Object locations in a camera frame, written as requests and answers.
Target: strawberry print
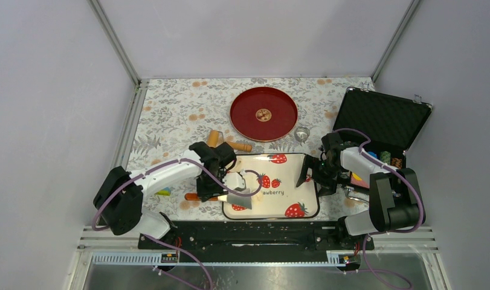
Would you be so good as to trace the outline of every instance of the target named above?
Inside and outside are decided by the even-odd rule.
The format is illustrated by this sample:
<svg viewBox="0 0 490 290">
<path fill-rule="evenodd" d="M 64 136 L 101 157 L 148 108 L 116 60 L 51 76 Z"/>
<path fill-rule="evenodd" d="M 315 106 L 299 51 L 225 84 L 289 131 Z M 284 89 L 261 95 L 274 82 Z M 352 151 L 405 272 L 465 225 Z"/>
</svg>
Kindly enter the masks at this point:
<svg viewBox="0 0 490 290">
<path fill-rule="evenodd" d="M 268 158 L 269 158 L 270 162 L 273 162 L 276 164 L 288 162 L 288 157 L 285 154 L 271 154 L 271 155 L 268 155 Z"/>
<path fill-rule="evenodd" d="M 270 181 L 269 181 L 268 175 L 265 175 L 264 173 L 261 174 L 261 175 L 259 175 L 259 178 L 257 179 L 257 181 L 265 189 L 268 189 L 269 188 Z"/>
<path fill-rule="evenodd" d="M 246 210 L 247 208 L 246 207 L 241 207 L 240 205 L 233 204 L 232 205 L 232 209 L 235 210 L 235 211 L 241 211 L 241 210 Z"/>
<path fill-rule="evenodd" d="M 282 183 L 280 181 L 280 179 L 278 179 L 278 178 L 277 179 L 273 179 L 273 181 L 271 182 L 271 187 L 273 187 L 274 189 L 276 189 L 277 187 L 280 186 L 280 183 Z"/>
<path fill-rule="evenodd" d="M 303 218 L 306 214 L 308 214 L 308 212 L 307 209 L 305 209 L 305 204 L 301 203 L 290 205 L 284 213 L 287 218 Z"/>
</svg>

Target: orange handle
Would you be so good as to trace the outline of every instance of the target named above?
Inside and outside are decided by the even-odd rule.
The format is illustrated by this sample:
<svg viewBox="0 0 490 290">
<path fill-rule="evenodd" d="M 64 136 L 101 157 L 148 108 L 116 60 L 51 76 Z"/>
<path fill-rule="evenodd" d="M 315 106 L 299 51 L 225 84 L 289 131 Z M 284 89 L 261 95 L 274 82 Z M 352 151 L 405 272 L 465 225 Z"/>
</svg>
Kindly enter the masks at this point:
<svg viewBox="0 0 490 290">
<path fill-rule="evenodd" d="M 207 142 L 206 142 L 207 145 L 213 148 L 216 147 L 219 137 L 220 137 L 220 132 L 216 130 L 211 130 L 211 132 L 209 132 L 209 138 L 207 138 Z"/>
<path fill-rule="evenodd" d="M 227 142 L 230 147 L 232 147 L 235 150 L 241 150 L 244 152 L 252 152 L 252 145 L 248 144 L 242 144 L 242 143 L 234 143 L 234 142 Z"/>
<path fill-rule="evenodd" d="M 186 193 L 184 199 L 187 201 L 200 201 L 196 193 Z M 210 201 L 218 201 L 218 198 L 210 198 Z"/>
</svg>

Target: round red plate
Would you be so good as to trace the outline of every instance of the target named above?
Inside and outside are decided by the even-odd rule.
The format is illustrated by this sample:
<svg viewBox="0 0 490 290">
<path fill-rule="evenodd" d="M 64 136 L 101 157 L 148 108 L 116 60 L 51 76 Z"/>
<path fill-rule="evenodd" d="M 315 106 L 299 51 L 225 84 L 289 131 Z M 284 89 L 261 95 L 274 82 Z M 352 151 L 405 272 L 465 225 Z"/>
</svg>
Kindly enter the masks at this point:
<svg viewBox="0 0 490 290">
<path fill-rule="evenodd" d="M 260 87 L 242 92 L 230 107 L 236 130 L 254 141 L 273 141 L 287 135 L 298 119 L 296 104 L 286 93 Z"/>
</svg>

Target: white tray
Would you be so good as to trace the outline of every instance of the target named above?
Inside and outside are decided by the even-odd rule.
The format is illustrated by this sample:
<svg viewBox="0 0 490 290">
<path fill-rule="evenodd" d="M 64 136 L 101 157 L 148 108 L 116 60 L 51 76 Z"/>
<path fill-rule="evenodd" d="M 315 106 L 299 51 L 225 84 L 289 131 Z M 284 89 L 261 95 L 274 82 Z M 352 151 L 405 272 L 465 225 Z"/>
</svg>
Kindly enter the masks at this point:
<svg viewBox="0 0 490 290">
<path fill-rule="evenodd" d="M 229 219 L 300 219 L 317 215 L 320 204 L 314 182 L 310 180 L 295 188 L 304 157 L 302 153 L 238 155 L 236 166 L 230 171 L 255 170 L 268 177 L 264 177 L 266 187 L 252 197 L 252 209 L 224 202 L 224 215 Z M 252 173 L 244 177 L 247 187 L 255 191 L 257 177 Z"/>
</svg>

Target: gray wall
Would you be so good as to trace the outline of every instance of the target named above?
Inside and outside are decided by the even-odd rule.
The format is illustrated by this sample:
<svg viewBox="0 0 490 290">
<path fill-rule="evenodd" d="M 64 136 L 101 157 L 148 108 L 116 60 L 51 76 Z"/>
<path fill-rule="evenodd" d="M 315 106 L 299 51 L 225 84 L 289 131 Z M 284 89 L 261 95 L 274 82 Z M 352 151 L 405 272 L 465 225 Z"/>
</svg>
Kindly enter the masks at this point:
<svg viewBox="0 0 490 290">
<path fill-rule="evenodd" d="M 453 289 L 490 289 L 490 0 L 425 0 L 377 82 L 433 115 L 409 151 Z"/>
<path fill-rule="evenodd" d="M 0 1 L 0 289 L 60 289 L 132 84 L 86 1 Z"/>
<path fill-rule="evenodd" d="M 410 0 L 101 0 L 147 77 L 370 76 Z"/>
</svg>

